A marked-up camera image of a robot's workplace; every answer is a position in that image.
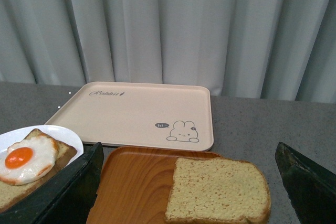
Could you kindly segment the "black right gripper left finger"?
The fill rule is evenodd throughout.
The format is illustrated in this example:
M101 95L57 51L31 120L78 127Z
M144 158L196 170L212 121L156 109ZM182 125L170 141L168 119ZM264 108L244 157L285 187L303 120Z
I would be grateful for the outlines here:
M86 223L103 165L97 143L36 191L1 214L1 223Z

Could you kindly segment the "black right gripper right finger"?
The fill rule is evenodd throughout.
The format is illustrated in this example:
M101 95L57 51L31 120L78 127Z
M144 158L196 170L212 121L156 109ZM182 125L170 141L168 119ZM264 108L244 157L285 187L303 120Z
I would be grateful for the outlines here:
M283 142L275 160L300 223L335 223L335 174Z

